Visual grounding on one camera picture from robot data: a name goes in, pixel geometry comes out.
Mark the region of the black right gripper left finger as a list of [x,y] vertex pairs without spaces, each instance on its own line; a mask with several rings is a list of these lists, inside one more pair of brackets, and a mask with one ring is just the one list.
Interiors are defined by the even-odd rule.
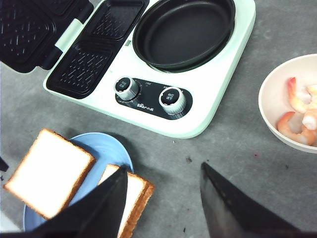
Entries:
[[127,169],[119,168],[85,197],[30,232],[2,238],[115,238],[127,194]]

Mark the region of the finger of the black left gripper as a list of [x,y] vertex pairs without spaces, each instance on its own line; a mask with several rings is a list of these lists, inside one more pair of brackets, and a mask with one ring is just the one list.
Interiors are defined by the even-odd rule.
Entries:
[[0,170],[2,172],[6,172],[8,168],[9,168],[8,164],[4,161],[2,157],[0,157]]

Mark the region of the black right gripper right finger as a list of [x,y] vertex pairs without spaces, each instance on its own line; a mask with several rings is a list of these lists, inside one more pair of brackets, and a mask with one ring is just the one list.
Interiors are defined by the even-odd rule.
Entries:
[[210,165],[201,164],[200,192],[211,238],[315,238],[247,196]]

